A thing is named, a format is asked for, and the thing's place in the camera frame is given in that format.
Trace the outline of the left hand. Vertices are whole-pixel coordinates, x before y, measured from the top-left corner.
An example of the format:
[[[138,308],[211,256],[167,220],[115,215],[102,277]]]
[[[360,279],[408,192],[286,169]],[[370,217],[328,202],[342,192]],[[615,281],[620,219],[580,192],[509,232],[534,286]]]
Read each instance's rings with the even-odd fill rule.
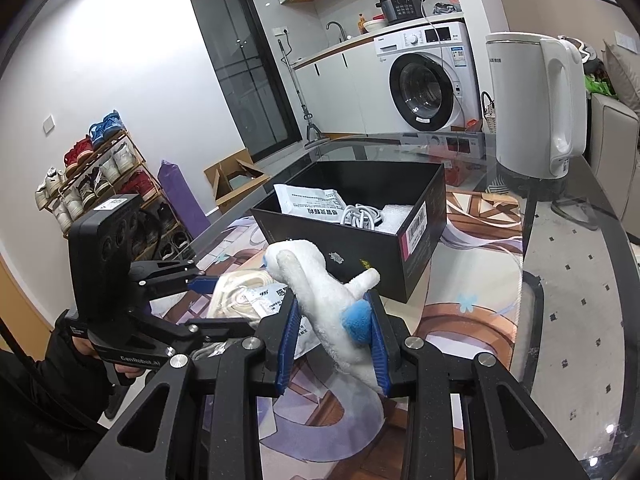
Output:
[[[99,359],[100,356],[96,349],[93,348],[93,345],[89,339],[73,337],[73,344],[76,350],[81,353],[83,356],[91,356],[92,358]],[[144,374],[144,370],[139,367],[122,365],[122,364],[113,364],[114,370],[117,374],[123,374],[128,379],[136,379]]]

